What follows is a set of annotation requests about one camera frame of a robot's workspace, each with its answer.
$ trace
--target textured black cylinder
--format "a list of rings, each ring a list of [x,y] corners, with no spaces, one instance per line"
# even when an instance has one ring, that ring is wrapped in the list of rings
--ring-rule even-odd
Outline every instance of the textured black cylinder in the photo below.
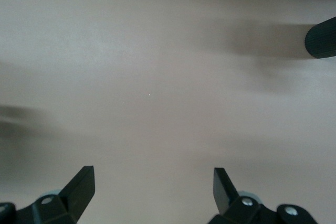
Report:
[[[336,17],[312,27],[304,43],[308,53],[315,58],[336,56]]]

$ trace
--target silver screw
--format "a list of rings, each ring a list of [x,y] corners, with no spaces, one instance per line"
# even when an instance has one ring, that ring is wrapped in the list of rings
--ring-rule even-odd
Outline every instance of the silver screw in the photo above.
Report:
[[[5,211],[5,210],[6,210],[6,206],[7,206],[7,205],[1,206],[1,207],[0,207],[0,212]]]
[[[53,200],[53,197],[48,197],[48,198],[45,198],[41,201],[41,204],[45,205],[45,204],[48,204],[50,203],[51,201]]]
[[[250,200],[249,198],[243,198],[242,200],[242,203],[245,205],[245,206],[252,206],[253,205],[253,201]]]
[[[294,207],[285,207],[285,211],[289,215],[293,215],[293,216],[298,215],[298,212],[296,211],[296,209]]]

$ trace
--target beige surface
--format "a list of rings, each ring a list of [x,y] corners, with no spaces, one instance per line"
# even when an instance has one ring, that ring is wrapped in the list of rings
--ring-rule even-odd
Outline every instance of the beige surface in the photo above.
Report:
[[[335,0],[0,0],[0,199],[94,165],[80,223],[199,223],[215,166],[319,223],[336,206]]]

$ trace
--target black metal bracket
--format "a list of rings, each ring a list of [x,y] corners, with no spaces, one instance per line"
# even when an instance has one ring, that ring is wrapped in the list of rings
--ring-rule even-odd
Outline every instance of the black metal bracket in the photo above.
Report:
[[[93,166],[84,166],[57,195],[46,195],[20,210],[0,203],[0,224],[76,224],[95,194]]]
[[[214,170],[214,197],[219,215],[209,224],[317,224],[302,207],[280,205],[273,212],[251,197],[240,196],[223,168]]]

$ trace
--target dark cylindrical object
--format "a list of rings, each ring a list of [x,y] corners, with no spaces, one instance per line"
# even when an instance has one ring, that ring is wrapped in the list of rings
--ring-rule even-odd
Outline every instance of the dark cylindrical object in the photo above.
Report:
[[[336,17],[312,27],[304,43],[308,53],[315,58],[336,56]]]

